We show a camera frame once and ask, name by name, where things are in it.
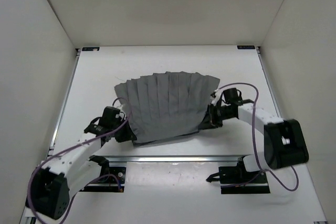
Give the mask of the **grey pleated skirt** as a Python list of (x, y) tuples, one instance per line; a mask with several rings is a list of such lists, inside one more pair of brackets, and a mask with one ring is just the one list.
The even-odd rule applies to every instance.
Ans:
[(219, 83), (219, 78), (198, 72), (165, 72), (117, 84), (114, 91), (124, 112), (132, 113), (128, 124), (137, 137), (132, 143), (197, 133)]

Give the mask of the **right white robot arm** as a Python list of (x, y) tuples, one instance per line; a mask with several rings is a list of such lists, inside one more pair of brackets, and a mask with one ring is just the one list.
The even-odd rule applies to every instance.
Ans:
[(208, 182), (227, 180), (228, 183), (245, 185), (264, 172), (305, 164), (309, 153), (300, 123), (295, 119), (285, 120), (256, 106), (256, 101), (243, 99), (236, 88), (212, 94), (214, 101), (208, 106), (199, 130), (216, 129), (224, 120), (238, 119), (249, 124), (252, 132), (263, 135), (264, 150), (259, 152), (253, 135), (252, 155), (240, 157), (229, 171), (221, 170), (210, 175)]

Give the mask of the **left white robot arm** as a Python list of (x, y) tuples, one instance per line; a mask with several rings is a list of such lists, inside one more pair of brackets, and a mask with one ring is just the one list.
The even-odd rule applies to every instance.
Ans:
[(119, 178), (110, 173), (109, 161), (96, 154), (129, 126), (132, 113), (121, 118), (119, 112), (106, 107), (103, 115), (85, 128), (75, 146), (50, 156), (36, 167), (28, 183), (26, 207), (37, 219), (44, 215), (65, 221), (77, 192), (91, 183), (115, 183), (117, 192), (122, 191)]

